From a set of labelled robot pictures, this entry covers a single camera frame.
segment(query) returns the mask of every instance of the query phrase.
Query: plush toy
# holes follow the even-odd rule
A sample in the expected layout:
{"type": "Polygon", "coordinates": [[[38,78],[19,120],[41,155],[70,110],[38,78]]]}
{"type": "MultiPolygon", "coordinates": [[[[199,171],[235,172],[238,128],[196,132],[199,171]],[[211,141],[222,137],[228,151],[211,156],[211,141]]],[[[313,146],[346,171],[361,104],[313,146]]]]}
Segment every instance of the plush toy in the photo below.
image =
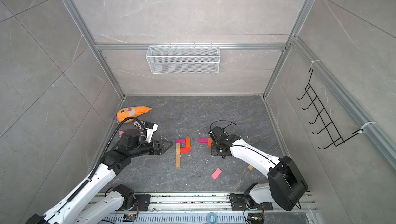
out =
{"type": "Polygon", "coordinates": [[[118,111],[118,113],[114,116],[114,120],[118,119],[119,122],[124,120],[127,117],[137,117],[143,113],[147,113],[148,111],[152,110],[150,107],[126,107],[122,108],[118,111]]]}

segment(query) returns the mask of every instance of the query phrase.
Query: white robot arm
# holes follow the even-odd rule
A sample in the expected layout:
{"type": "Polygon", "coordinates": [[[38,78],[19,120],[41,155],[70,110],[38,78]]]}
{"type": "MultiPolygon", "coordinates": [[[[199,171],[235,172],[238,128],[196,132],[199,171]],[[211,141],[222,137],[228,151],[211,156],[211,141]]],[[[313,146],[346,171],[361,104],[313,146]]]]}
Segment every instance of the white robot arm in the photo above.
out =
{"type": "Polygon", "coordinates": [[[235,134],[226,134],[218,126],[210,128],[208,134],[213,140],[212,155],[221,156],[223,159],[226,156],[239,158],[268,179],[268,183],[255,183],[245,191],[244,199],[249,206],[275,201],[283,209],[291,211],[308,190],[308,185],[291,158],[285,156],[280,159],[267,154],[235,134]]]}
{"type": "Polygon", "coordinates": [[[120,184],[101,201],[83,211],[89,201],[130,164],[131,158],[146,154],[161,155],[173,145],[173,142],[166,139],[161,138],[159,141],[152,139],[157,127],[155,123],[142,123],[134,117],[124,119],[107,142],[91,173],[44,215],[34,214],[26,224],[97,224],[103,217],[117,209],[131,210],[136,207],[136,203],[139,203],[133,190],[120,184]],[[139,124],[135,125],[137,128],[127,129],[120,140],[107,151],[118,129],[130,119],[134,119],[139,124]]]}

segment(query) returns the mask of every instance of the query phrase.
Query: black wire rack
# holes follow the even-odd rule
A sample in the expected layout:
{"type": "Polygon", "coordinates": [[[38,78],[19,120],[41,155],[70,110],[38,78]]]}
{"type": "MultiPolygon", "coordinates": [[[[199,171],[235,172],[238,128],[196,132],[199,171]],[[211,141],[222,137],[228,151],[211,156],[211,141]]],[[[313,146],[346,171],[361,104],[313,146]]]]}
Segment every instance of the black wire rack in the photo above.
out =
{"type": "Polygon", "coordinates": [[[351,139],[352,137],[356,136],[357,134],[360,134],[360,131],[363,131],[363,130],[362,130],[362,129],[358,129],[357,131],[353,132],[353,133],[352,133],[352,136],[350,136],[350,137],[347,138],[347,139],[344,139],[344,138],[341,136],[340,132],[338,131],[337,127],[335,126],[335,123],[334,123],[333,120],[331,119],[331,117],[330,117],[329,113],[327,112],[326,108],[324,108],[324,105],[322,104],[322,101],[320,101],[320,98],[318,97],[318,95],[316,94],[315,90],[312,88],[312,86],[311,86],[311,84],[310,84],[310,81],[311,81],[312,73],[313,73],[313,72],[314,72],[314,70],[313,70],[312,68],[310,68],[308,73],[311,73],[311,75],[309,76],[308,84],[307,84],[306,87],[305,87],[305,93],[304,93],[304,95],[303,95],[301,98],[296,98],[296,99],[301,100],[302,98],[304,98],[305,95],[307,95],[307,96],[309,97],[309,99],[311,100],[311,103],[309,104],[309,106],[308,106],[307,108],[301,108],[301,109],[306,110],[306,109],[308,109],[311,105],[313,105],[313,106],[315,107],[315,110],[317,111],[318,114],[316,115],[315,121],[314,121],[313,123],[311,123],[311,122],[309,122],[309,123],[310,123],[310,124],[316,123],[316,121],[318,120],[318,117],[319,117],[320,120],[322,121],[323,125],[324,125],[324,128],[322,128],[318,133],[312,132],[312,134],[317,135],[317,134],[319,134],[320,132],[326,130],[327,133],[329,134],[330,138],[331,138],[331,143],[330,143],[328,146],[326,146],[326,147],[324,147],[324,148],[321,148],[321,147],[319,147],[319,148],[320,148],[320,149],[326,149],[326,148],[330,147],[331,145],[334,145],[335,147],[337,147],[337,146],[343,144],[344,142],[348,141],[348,140],[351,139]],[[309,90],[309,89],[312,90],[312,92],[314,93],[314,96],[311,96],[311,95],[308,93],[308,90],[309,90]],[[320,105],[318,105],[318,106],[314,103],[314,101],[315,101],[316,99],[317,99],[317,100],[319,101],[319,103],[320,103],[320,105]],[[324,112],[324,113],[329,117],[330,122],[329,122],[328,124],[326,124],[326,123],[324,122],[322,116],[320,115],[322,112],[324,112]],[[329,132],[329,129],[328,129],[330,125],[332,125],[332,126],[335,128],[335,130],[337,131],[337,134],[338,134],[339,138],[337,138],[337,139],[335,139],[335,140],[333,139],[333,137],[331,136],[331,134],[330,134],[330,132],[329,132]]]}

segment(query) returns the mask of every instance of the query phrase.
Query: wire basket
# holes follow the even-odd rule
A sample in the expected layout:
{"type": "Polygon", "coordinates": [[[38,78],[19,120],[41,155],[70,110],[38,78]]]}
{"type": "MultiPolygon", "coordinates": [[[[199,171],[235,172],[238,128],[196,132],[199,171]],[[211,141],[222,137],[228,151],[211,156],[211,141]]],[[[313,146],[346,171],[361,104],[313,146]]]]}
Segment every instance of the wire basket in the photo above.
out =
{"type": "Polygon", "coordinates": [[[149,46],[146,58],[153,74],[218,73],[220,48],[212,45],[149,46]]]}

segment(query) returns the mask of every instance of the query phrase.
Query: cable tie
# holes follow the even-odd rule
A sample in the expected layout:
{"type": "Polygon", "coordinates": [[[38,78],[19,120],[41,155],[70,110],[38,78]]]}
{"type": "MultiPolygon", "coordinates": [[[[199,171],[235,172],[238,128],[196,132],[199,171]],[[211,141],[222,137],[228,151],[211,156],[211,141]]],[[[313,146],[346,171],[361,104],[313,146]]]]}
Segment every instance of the cable tie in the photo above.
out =
{"type": "Polygon", "coordinates": [[[320,62],[320,60],[312,60],[310,68],[312,68],[312,64],[314,64],[314,62],[320,62]]]}
{"type": "Polygon", "coordinates": [[[377,123],[377,122],[375,122],[375,121],[370,121],[370,122],[365,123],[364,125],[362,125],[362,127],[360,128],[360,130],[358,131],[358,133],[362,134],[362,133],[363,133],[363,128],[364,128],[366,125],[371,124],[371,123],[377,123]]]}

